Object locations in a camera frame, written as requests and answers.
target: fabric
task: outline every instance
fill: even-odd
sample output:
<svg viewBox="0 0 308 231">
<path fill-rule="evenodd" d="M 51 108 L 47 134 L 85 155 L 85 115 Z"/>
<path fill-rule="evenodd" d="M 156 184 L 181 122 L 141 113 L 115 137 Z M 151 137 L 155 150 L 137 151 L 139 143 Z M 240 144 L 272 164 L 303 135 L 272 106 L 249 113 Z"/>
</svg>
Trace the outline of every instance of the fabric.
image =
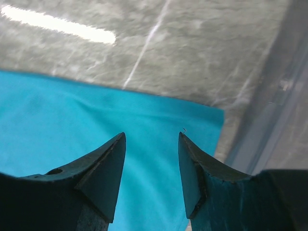
<svg viewBox="0 0 308 231">
<path fill-rule="evenodd" d="M 188 101 L 0 72 L 3 173 L 45 174 L 125 132 L 126 159 L 110 231 L 185 230 L 179 132 L 185 129 L 213 155 L 222 125 L 221 110 Z"/>
</svg>

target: cloth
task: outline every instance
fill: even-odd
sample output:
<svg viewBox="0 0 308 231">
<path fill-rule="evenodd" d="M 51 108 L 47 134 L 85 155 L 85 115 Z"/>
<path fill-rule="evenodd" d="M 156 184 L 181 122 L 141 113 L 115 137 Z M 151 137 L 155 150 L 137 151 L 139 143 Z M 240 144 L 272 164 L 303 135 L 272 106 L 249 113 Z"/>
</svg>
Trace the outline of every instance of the cloth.
<svg viewBox="0 0 308 231">
<path fill-rule="evenodd" d="M 120 132 L 127 152 L 110 231 L 183 231 L 178 135 L 213 155 L 223 111 L 184 100 L 0 71 L 0 171 L 45 174 Z"/>
</svg>

